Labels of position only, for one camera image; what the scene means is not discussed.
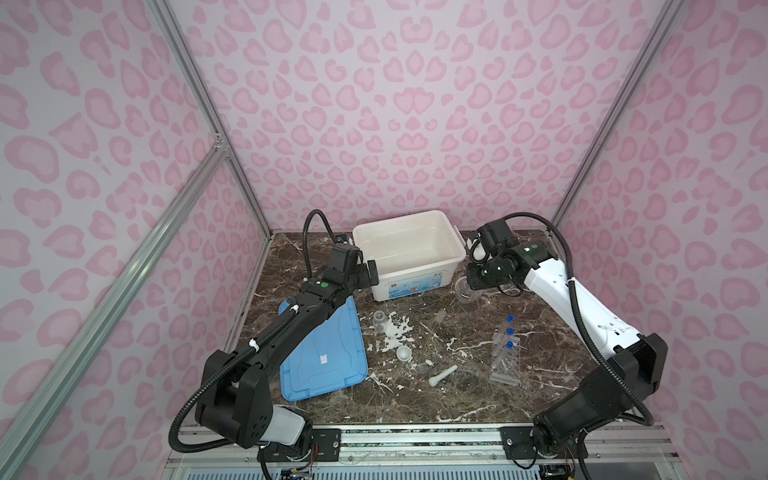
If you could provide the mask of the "white plastic storage bin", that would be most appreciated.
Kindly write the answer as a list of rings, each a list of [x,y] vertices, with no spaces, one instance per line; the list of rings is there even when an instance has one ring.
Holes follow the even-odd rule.
[[[371,290],[378,302],[450,285],[467,255],[458,228],[440,210],[361,224],[352,238],[376,263],[379,284]]]

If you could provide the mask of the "blue-capped test tube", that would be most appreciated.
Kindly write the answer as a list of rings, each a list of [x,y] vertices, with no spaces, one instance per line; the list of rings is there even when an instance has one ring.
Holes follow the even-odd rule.
[[[509,342],[514,343],[515,330],[510,327],[500,327],[493,336],[493,350],[503,350],[507,348]]]
[[[492,368],[497,371],[511,371],[518,366],[518,351],[514,343],[509,342],[507,348],[493,351]]]
[[[514,322],[515,317],[513,315],[508,315],[502,324],[497,328],[494,334],[494,339],[496,341],[506,342],[508,337],[515,334]]]

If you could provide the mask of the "white ceramic pestle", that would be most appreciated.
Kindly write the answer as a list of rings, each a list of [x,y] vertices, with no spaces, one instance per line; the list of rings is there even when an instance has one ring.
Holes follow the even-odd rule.
[[[452,375],[457,369],[458,369],[457,365],[452,365],[449,368],[441,371],[440,373],[431,376],[428,379],[429,386],[432,388],[438,386],[443,380],[445,380],[447,377]]]

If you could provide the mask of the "small clear glass bottle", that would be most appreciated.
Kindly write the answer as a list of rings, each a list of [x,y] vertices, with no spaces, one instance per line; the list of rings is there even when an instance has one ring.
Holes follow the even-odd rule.
[[[376,333],[384,333],[387,329],[389,318],[382,310],[376,310],[372,316],[372,326]]]

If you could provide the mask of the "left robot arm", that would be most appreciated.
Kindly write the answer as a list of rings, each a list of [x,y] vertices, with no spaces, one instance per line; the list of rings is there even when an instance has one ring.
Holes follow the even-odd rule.
[[[218,350],[208,358],[193,401],[195,421],[220,435],[223,445],[301,442],[309,420],[273,403],[270,379],[353,292],[378,284],[374,260],[365,260],[356,246],[336,243],[328,265],[303,282],[265,330],[231,353]]]

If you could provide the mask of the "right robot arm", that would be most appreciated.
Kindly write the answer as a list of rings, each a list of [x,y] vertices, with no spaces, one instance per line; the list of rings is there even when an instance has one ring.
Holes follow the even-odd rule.
[[[626,323],[576,278],[572,250],[551,222],[533,217],[554,236],[556,248],[520,241],[509,225],[512,218],[490,221],[467,239],[469,288],[512,285],[535,294],[575,332],[597,364],[576,390],[534,417],[536,451],[554,455],[616,420],[653,425],[644,401],[660,387],[667,343]]]

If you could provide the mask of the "clear round-bottom flask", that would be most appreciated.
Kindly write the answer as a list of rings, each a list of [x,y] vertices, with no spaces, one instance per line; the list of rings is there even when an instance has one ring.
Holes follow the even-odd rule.
[[[481,297],[480,291],[470,287],[466,276],[461,276],[455,281],[453,291],[457,300],[462,304],[476,302]]]

